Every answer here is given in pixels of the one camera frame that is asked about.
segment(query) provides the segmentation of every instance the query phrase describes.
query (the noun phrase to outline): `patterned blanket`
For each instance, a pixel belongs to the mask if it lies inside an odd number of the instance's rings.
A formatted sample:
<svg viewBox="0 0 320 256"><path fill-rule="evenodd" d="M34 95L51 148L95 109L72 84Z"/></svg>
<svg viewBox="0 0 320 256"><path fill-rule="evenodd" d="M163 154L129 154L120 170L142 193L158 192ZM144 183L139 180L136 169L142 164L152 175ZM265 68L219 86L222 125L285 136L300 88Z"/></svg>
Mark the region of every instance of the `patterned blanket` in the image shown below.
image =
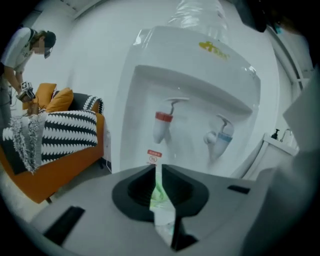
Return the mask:
<svg viewBox="0 0 320 256"><path fill-rule="evenodd" d="M13 172L37 168L68 154L95 147L97 116L89 110L41 113L16 117L2 132L0 143Z"/></svg>

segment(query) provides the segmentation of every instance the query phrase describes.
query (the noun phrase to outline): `cap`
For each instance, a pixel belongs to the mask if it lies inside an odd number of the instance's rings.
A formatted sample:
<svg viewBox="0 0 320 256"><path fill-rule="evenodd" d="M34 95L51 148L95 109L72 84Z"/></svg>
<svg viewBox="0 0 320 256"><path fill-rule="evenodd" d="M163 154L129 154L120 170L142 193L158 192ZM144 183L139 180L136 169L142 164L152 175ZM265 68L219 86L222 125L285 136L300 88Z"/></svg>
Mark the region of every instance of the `cap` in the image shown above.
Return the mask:
<svg viewBox="0 0 320 256"><path fill-rule="evenodd" d="M45 38L44 38L44 58L48 58L50 56L50 53L52 51L52 48L55 46L56 43L56 35L55 33L51 31L47 31Z"/></svg>

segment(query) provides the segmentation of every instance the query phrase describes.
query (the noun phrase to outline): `sofa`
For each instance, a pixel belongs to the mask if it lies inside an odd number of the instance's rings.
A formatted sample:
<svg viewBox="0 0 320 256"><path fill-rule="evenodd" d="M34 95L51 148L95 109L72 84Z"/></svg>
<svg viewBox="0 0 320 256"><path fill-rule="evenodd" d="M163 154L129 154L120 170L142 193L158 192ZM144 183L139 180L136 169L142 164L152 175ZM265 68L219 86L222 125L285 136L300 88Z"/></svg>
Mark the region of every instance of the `sofa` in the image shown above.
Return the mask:
<svg viewBox="0 0 320 256"><path fill-rule="evenodd" d="M74 93L73 101L68 109L75 109L80 107L78 99L87 97L88 95L81 93ZM52 196L60 187L70 182L75 176L85 170L95 161L102 158L104 155L104 116L101 114L100 99L96 100L90 108L96 115L96 137L97 145L85 148L83 150L67 154L57 160L49 162L40 166L34 173L30 171L22 171L17 174L6 156L4 149L0 146L0 162L11 180L18 186L18 188L32 201L41 203L44 200L50 201Z"/></svg>

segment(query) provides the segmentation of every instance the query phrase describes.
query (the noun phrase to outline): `faucet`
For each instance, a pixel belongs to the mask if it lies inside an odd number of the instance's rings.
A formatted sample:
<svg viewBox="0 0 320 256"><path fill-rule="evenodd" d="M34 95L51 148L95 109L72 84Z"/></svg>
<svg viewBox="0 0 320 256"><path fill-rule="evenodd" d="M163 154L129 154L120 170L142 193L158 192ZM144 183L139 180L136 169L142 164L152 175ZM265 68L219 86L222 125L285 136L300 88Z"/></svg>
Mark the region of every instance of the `faucet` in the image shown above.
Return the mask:
<svg viewBox="0 0 320 256"><path fill-rule="evenodd" d="M282 135L282 138L280 139L280 142L284 142L284 138L285 138L285 135L286 135L286 131L290 131L290 135L292 135L292 131L288 128L284 131L283 135Z"/></svg>

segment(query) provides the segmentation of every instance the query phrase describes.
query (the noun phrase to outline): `orange sofa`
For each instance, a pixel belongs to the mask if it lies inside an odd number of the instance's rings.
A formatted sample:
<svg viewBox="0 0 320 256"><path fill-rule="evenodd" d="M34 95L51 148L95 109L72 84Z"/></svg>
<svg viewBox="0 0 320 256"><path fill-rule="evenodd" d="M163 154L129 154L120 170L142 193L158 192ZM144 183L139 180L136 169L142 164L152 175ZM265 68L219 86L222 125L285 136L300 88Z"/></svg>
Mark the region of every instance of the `orange sofa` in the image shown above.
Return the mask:
<svg viewBox="0 0 320 256"><path fill-rule="evenodd" d="M95 147L63 156L58 160L42 165L32 174L24 171L14 174L6 155L0 146L0 162L11 180L32 201L41 203L52 196L60 187L67 184L88 166L104 155L104 123L105 118L98 113L98 105L92 108L97 116L97 139Z"/></svg>

